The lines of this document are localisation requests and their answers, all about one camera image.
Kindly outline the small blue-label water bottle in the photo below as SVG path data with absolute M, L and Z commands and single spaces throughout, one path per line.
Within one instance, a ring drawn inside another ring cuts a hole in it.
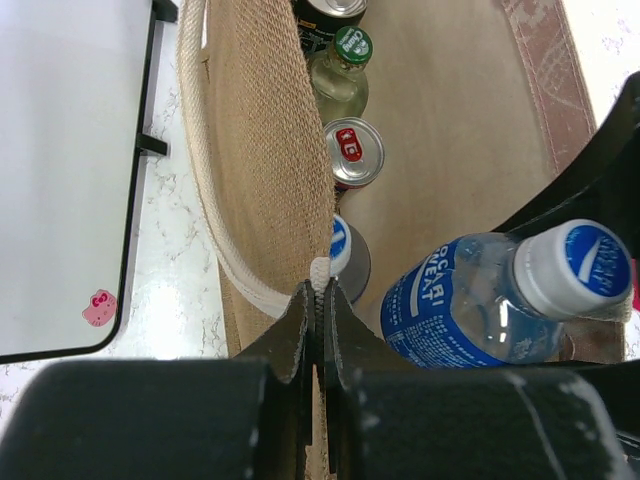
M 371 255 L 359 231 L 335 214 L 330 250 L 330 276 L 335 277 L 347 299 L 355 304 L 363 295 L 371 274 Z

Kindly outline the large blue-label water bottle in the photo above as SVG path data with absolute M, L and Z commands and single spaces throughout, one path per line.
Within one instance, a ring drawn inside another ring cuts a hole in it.
M 565 323 L 616 321 L 632 260 L 607 227 L 567 221 L 526 239 L 459 237 L 400 277 L 367 313 L 371 330 L 418 367 L 541 363 Z

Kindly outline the black Schweppes can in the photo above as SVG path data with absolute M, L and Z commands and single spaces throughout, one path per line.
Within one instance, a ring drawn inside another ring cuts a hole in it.
M 296 0 L 294 17 L 303 31 L 334 34 L 344 26 L 357 26 L 364 17 L 367 0 Z

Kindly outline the clear glass bottle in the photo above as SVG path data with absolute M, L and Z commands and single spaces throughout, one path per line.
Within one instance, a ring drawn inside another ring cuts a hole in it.
M 323 125 L 345 117 L 361 117 L 368 98 L 365 68 L 373 41 L 357 26 L 338 30 L 329 46 L 308 60 L 310 83 Z

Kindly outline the tan canvas tote bag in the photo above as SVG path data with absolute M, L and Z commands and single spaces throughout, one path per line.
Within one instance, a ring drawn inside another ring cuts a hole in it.
M 372 242 L 367 300 L 422 249 L 523 205 L 594 132 L 562 8 L 528 1 L 525 12 L 577 103 L 550 126 L 508 2 L 376 1 L 365 15 L 365 116 L 391 154 L 380 184 L 346 200 Z M 186 141 L 238 354 L 328 253 L 329 156 L 289 2 L 185 1 L 178 29 Z

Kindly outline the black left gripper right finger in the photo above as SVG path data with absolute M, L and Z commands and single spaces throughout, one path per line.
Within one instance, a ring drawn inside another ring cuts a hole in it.
M 340 479 L 635 479 L 639 365 L 421 369 L 324 293 L 329 465 Z

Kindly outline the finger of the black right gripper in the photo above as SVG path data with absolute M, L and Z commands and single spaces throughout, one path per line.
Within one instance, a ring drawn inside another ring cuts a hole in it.
M 639 233 L 639 74 L 631 74 L 605 121 L 575 160 L 499 225 L 534 235 L 571 219 L 591 219 L 618 235 Z

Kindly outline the Red Bull can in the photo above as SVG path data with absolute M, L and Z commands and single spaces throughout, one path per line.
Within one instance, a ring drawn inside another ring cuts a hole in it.
M 344 117 L 324 126 L 331 168 L 338 192 L 360 189 L 381 173 L 385 150 L 379 132 L 358 117 Z

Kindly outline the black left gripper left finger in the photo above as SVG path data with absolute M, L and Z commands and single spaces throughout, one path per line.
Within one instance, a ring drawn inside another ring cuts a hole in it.
M 302 478 L 313 317 L 305 282 L 284 316 L 231 359 L 48 366 L 2 437 L 2 477 Z

